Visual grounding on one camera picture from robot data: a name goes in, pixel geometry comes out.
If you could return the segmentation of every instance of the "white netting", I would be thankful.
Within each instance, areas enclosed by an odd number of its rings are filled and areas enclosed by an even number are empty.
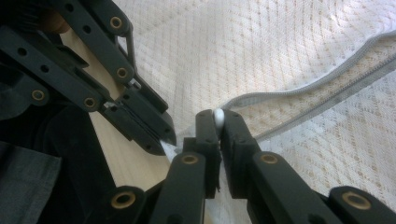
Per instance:
[[[134,25],[139,74],[169,104],[177,133],[199,111],[241,94],[305,87],[362,56],[370,39],[396,30],[396,1],[389,0],[115,2]],[[240,112],[255,134],[264,132],[395,52],[394,37],[382,40],[329,86]],[[386,76],[262,148],[280,153],[324,194],[352,185],[396,209],[394,84],[395,75]],[[214,223],[249,223],[244,203],[226,193],[224,175],[221,185],[207,203]]]
[[[311,188],[350,185],[396,210],[396,72],[260,143],[282,155]]]
[[[396,27],[396,1],[125,1],[142,77],[177,131],[248,92],[301,88]]]

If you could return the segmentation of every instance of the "robotic hand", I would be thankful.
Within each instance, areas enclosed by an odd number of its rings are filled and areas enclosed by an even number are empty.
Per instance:
[[[112,99],[87,74],[87,64],[57,35],[71,27],[124,91]],[[176,143],[167,103],[137,74],[132,24],[111,0],[3,0],[0,2],[0,119],[29,105],[65,98],[98,111],[126,138],[163,155],[160,140]],[[125,37],[127,51],[118,42]]]

